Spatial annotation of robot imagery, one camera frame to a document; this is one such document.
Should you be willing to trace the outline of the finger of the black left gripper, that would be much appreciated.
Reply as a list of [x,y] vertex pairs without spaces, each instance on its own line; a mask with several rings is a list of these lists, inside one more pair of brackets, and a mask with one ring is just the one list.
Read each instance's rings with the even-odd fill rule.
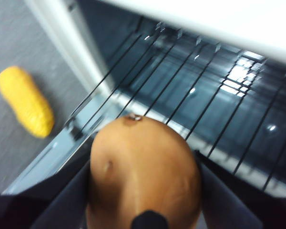
[[78,229],[87,205],[90,163],[71,163],[15,195],[0,195],[0,229]]
[[286,198],[273,197],[194,151],[202,179],[202,209],[210,229],[286,229]]

